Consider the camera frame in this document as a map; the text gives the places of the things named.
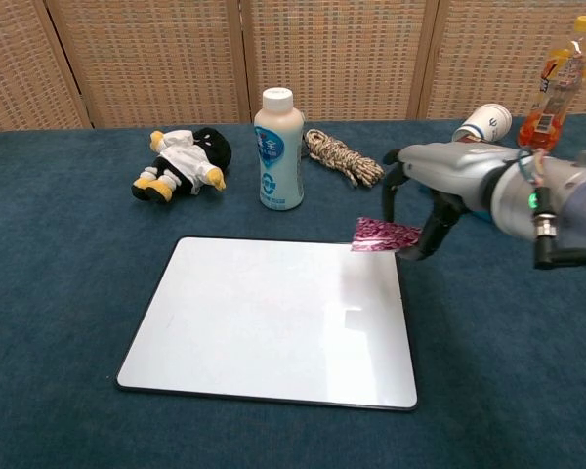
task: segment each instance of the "blue bottle label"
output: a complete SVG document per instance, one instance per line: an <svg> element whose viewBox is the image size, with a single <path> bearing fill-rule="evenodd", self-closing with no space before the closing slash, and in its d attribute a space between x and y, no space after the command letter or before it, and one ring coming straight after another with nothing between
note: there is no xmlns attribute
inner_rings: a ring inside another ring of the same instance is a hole
<svg viewBox="0 0 586 469"><path fill-rule="evenodd" d="M270 173L263 173L261 184L263 185L263 192L267 195L271 195L275 191L276 183Z"/></svg>
<svg viewBox="0 0 586 469"><path fill-rule="evenodd" d="M269 168L284 155L284 142L277 134L263 127L254 127L254 132L258 141L258 154L265 167Z"/></svg>

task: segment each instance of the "wicker screen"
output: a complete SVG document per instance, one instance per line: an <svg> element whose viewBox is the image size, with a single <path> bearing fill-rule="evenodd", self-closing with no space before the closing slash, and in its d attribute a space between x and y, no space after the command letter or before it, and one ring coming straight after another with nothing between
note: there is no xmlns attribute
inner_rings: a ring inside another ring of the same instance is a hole
<svg viewBox="0 0 586 469"><path fill-rule="evenodd" d="M41 0L0 0L0 131L89 126Z"/></svg>
<svg viewBox="0 0 586 469"><path fill-rule="evenodd" d="M484 103L526 114L547 52L572 33L578 15L586 15L586 1L439 2L419 117L464 117ZM586 112L586 86L570 112Z"/></svg>
<svg viewBox="0 0 586 469"><path fill-rule="evenodd" d="M96 127L249 119L233 0L49 0Z"/></svg>
<svg viewBox="0 0 586 469"><path fill-rule="evenodd" d="M425 0L241 0L252 112L285 86L310 120L404 119Z"/></svg>

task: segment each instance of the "candy wrapper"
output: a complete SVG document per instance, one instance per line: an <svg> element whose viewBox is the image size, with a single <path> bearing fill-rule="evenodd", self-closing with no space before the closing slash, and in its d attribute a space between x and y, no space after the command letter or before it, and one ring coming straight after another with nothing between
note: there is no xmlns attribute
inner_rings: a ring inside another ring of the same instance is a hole
<svg viewBox="0 0 586 469"><path fill-rule="evenodd" d="M415 244L420 233L420 228L361 217L356 220L352 251L399 251Z"/></svg>

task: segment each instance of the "plush doll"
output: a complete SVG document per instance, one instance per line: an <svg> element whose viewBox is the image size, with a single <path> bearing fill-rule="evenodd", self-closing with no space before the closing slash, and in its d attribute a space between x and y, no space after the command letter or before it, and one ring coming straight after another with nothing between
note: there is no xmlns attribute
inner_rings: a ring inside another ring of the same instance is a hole
<svg viewBox="0 0 586 469"><path fill-rule="evenodd" d="M133 183L133 195L140 200L167 203L174 192L197 195L204 184L218 191L226 188L224 171L230 164L230 144L217 130L205 127L193 133L174 130L150 135L149 147L158 153Z"/></svg>

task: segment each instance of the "white board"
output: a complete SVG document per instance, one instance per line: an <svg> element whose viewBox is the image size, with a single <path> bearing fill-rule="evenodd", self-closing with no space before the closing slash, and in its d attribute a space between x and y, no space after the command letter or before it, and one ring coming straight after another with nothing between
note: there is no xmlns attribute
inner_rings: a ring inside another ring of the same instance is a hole
<svg viewBox="0 0 586 469"><path fill-rule="evenodd" d="M117 385L411 409L417 394L395 255L184 237Z"/></svg>

